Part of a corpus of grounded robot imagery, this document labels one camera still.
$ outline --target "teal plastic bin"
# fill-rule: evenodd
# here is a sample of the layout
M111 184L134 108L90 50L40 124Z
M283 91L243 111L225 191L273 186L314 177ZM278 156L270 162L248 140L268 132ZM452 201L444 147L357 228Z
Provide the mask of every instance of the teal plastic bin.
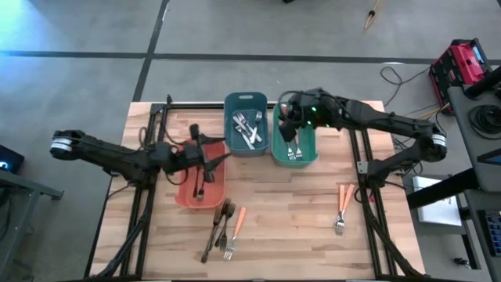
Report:
M279 131L279 115L280 107L279 104L276 104L273 108L272 131L272 155L275 163L286 168L304 168L308 166L319 156L316 152L315 130L311 126L297 130L299 147L301 148L303 158L301 161L290 161L287 156L287 146ZM296 153L296 143L292 141L289 143L289 146Z
M266 152L269 145L267 106L268 98L260 92L235 92L226 97L225 142L233 156L257 157ZM254 127L258 111L262 112L262 119L258 124L258 135L262 138L262 141L258 142L256 140L253 144L254 150L251 150L245 143L242 134L235 130L236 122L233 120L233 116L242 113L250 126Z

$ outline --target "gray floor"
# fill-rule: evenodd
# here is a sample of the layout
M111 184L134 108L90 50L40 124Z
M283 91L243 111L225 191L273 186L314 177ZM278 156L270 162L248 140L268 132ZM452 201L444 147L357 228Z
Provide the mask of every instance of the gray floor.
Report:
M146 52L161 0L31 0L0 2L0 52ZM495 0L387 0L365 34L372 2L362 0L171 0L156 52L436 58L454 38L478 37L501 59L501 9ZM36 281L82 277L110 177L83 161L50 157L57 129L81 129L119 142L143 60L0 56L0 143L26 156L21 174L65 190L42 199L20 258ZM222 101L231 92L259 91L275 100L289 89L322 86L352 99L387 100L395 87L375 63L277 63L154 60L142 101ZM426 65L393 65L404 78ZM387 107L406 114L437 103L426 75L402 86ZM418 117L430 109L412 114ZM440 116L448 157L424 172L470 167L453 117ZM459 236L418 229L426 271L433 277L489 280L483 270L451 263L465 256Z

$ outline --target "wooden table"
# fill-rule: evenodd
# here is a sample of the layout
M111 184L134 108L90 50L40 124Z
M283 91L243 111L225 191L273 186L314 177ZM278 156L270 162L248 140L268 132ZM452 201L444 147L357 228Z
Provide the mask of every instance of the wooden table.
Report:
M381 101L367 103L383 110ZM124 146L139 146L139 128L147 124L150 105L131 104ZM198 123L208 136L223 136L222 110L170 110L168 113L168 131L174 139L188 138L188 126L192 123ZM247 208L230 262L224 261L222 252L214 249L209 261L200 263L212 229L214 210L197 211L177 206L174 195L178 187L169 184L161 174L142 277L164 280L373 278L361 204L350 202L345 213L344 236L336 236L333 229L339 184L357 183L348 131L318 128L316 134L320 156L305 169L278 167L269 152L262 157L230 157L226 161L226 195L238 206ZM375 158L394 154L389 134L369 130L369 136ZM396 177L389 180L400 183ZM123 179L115 179L110 192L123 186ZM392 240L413 267L423 273L404 190L387 186L381 193ZM124 242L133 195L134 188L130 188L108 201L91 274L102 270ZM229 233L233 232L236 217L229 222ZM387 273L383 246L378 243L381 264ZM134 271L136 255L137 248L132 251L130 272Z

